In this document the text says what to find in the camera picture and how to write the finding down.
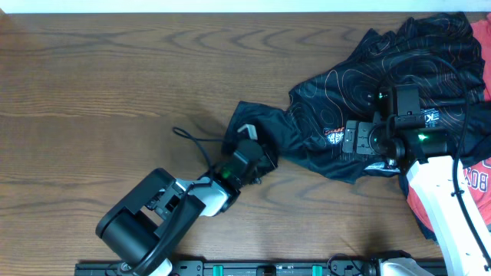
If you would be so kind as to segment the black orange-patterned jersey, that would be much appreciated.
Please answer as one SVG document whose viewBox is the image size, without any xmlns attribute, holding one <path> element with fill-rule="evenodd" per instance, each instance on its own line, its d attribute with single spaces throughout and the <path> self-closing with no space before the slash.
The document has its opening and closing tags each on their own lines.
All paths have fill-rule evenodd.
<svg viewBox="0 0 491 276">
<path fill-rule="evenodd" d="M 354 183 L 362 176 L 394 176 L 397 167 L 375 156 L 345 153 L 344 126 L 369 121 L 377 100 L 397 85 L 415 85 L 428 127 L 442 127 L 463 143 L 461 160 L 474 166 L 490 157 L 490 25 L 463 13 L 409 18 L 398 31 L 370 30 L 352 54 L 326 72 L 294 86 L 282 110 L 240 102 L 222 152 L 239 142 L 239 128 L 253 125 L 270 148 L 326 178 Z"/>
</svg>

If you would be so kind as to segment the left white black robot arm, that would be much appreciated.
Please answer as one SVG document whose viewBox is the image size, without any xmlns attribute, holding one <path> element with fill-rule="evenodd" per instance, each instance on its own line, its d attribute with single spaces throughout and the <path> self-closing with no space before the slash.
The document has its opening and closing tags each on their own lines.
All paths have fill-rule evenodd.
<svg viewBox="0 0 491 276">
<path fill-rule="evenodd" d="M 244 139 L 197 179 L 179 179 L 163 168 L 150 172 L 97 224 L 98 238 L 120 258 L 109 272 L 170 274 L 170 256 L 193 224 L 226 212 L 242 188 L 259 182 L 277 159 L 273 146 Z"/>
</svg>

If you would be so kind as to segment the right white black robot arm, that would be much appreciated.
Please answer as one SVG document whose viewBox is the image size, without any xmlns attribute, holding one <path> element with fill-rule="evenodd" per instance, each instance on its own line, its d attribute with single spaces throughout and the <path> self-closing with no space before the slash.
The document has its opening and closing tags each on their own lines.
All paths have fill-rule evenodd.
<svg viewBox="0 0 491 276">
<path fill-rule="evenodd" d="M 422 119 L 349 120 L 342 149 L 396 161 L 426 210 L 449 275 L 490 273 L 490 234 L 463 176 L 450 135 L 427 128 Z"/>
</svg>

